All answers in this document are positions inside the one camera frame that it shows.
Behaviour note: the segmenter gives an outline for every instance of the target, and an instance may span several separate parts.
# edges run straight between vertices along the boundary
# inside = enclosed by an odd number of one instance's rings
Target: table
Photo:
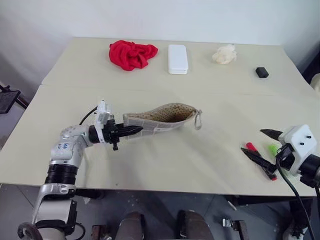
[[[259,132],[262,128],[308,124],[320,140],[320,99],[279,46],[237,45],[238,60],[217,65],[209,55],[219,44],[185,42],[190,71],[170,75],[165,69],[169,42],[145,41],[159,47],[158,56],[145,69],[125,72],[105,58],[114,41],[75,38],[70,43],[0,152],[0,182],[41,185],[60,131],[79,124],[101,99],[111,103],[118,123],[122,114],[180,102],[202,109],[199,131],[188,122],[155,136],[124,139],[119,151],[109,144],[87,148],[77,187],[293,196],[282,179],[270,181],[240,150],[251,141],[272,160],[267,145],[275,141]],[[257,66],[266,67],[270,77],[257,78]],[[93,121],[92,115],[85,123]],[[314,195],[302,183],[296,188],[302,196]]]

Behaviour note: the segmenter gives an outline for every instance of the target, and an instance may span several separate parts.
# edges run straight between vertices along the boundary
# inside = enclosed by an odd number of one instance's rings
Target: green object
[[[268,149],[269,149],[270,153],[272,154],[272,156],[275,157],[278,154],[279,146],[277,144],[270,144],[268,146]]]

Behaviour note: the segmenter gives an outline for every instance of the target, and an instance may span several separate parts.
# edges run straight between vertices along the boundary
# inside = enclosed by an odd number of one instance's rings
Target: red towel
[[[151,44],[143,45],[119,40],[110,44],[109,58],[123,70],[132,71],[147,66],[147,60],[153,58],[157,52],[158,48]]]

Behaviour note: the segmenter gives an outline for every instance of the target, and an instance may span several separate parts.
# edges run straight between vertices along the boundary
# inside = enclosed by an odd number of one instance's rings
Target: cable
[[[87,117],[89,117],[90,114],[92,114],[95,110],[97,110],[97,107],[98,107],[98,106],[96,106],[94,109],[92,109],[90,112],[88,112],[88,113],[84,116],[84,118],[82,118],[82,120],[81,120],[81,122],[79,123],[79,125],[82,125],[82,124],[84,123],[84,121],[87,119]]]
[[[308,213],[306,211],[306,208],[304,206],[304,203],[302,202],[301,197],[299,196],[299,193],[297,192],[296,188],[292,185],[292,183],[289,181],[287,176],[282,171],[281,166],[280,166],[280,158],[279,157],[276,158],[275,165],[276,165],[276,168],[278,169],[280,175],[282,176],[282,178],[285,180],[285,182],[289,185],[291,190],[294,192],[296,200],[299,202],[301,208],[303,209],[304,216],[305,216],[305,219],[307,221],[307,226],[308,226],[308,229],[309,229],[309,232],[310,232],[310,235],[311,235],[311,239],[312,240],[316,240],[314,231],[311,228],[310,219],[309,219]]]
[[[81,240],[84,238],[86,234],[86,228],[81,223],[78,223],[78,222],[76,222],[75,225],[79,226],[82,229],[82,235],[75,240]]]
[[[315,192],[316,192],[316,198],[317,198],[317,204],[318,204],[318,214],[319,214],[319,219],[320,219],[320,190],[319,190],[319,186],[315,187]]]

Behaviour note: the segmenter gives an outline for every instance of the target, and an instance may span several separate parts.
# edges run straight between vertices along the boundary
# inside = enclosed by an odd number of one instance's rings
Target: white plastic box
[[[170,74],[187,74],[188,57],[185,45],[171,44],[168,47],[168,69]]]

